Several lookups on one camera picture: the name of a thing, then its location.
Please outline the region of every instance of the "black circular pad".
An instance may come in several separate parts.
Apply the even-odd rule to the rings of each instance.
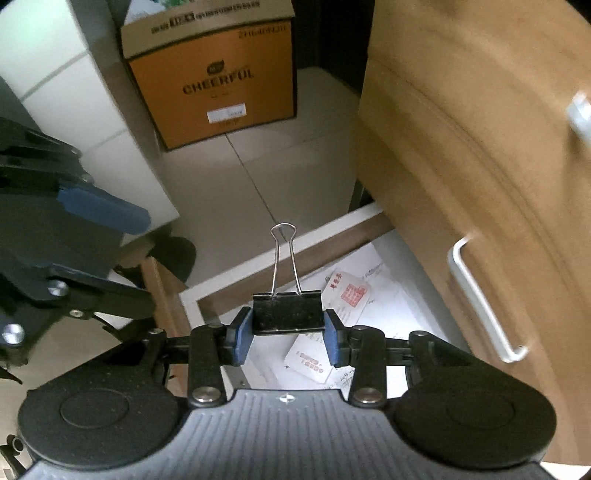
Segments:
[[[419,384],[396,404],[394,423],[417,450],[467,469],[501,469],[541,457],[556,414],[533,388],[437,391]]]
[[[136,462],[172,437],[178,404],[139,367],[84,364],[28,393],[18,414],[34,457],[99,470]]]
[[[61,404],[61,417],[80,429],[100,429],[120,421],[129,411],[125,396],[114,390],[90,388]]]

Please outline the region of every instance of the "red stamp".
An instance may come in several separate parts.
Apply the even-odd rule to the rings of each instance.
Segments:
[[[367,291],[365,287],[356,287],[350,283],[340,297],[352,307],[356,307]]]

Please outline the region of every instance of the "blue gripper pad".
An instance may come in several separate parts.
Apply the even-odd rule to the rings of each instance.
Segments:
[[[326,347],[326,353],[329,356],[329,362],[331,365],[339,363],[339,343],[336,336],[336,328],[330,319],[327,311],[324,311],[324,346]]]
[[[250,312],[246,315],[246,318],[241,323],[236,333],[236,348],[233,352],[234,365],[244,365],[246,356],[251,347],[254,335],[252,334],[252,319],[254,318],[254,310],[250,309]]]
[[[72,215],[123,233],[139,235],[150,227],[150,214],[146,209],[91,184],[62,182],[57,201]]]

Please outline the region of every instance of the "wooden cabinet door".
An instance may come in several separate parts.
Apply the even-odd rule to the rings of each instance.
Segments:
[[[356,127],[358,176],[390,216],[452,311],[474,353],[542,391],[558,430],[547,455],[591,462],[589,309],[570,288],[514,202],[487,151],[408,81],[370,60]],[[512,345],[530,352],[500,361],[450,274],[447,251],[460,238],[466,263]]]
[[[591,306],[591,148],[566,108],[591,94],[591,26],[566,0],[377,0],[371,59],[464,130],[571,290]]]

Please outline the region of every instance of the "receipt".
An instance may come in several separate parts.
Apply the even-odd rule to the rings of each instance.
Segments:
[[[336,270],[322,292],[322,308],[333,309],[345,326],[357,324],[371,294],[371,286],[364,280]],[[322,333],[297,336],[285,356],[285,364],[318,383],[325,383],[331,366]]]

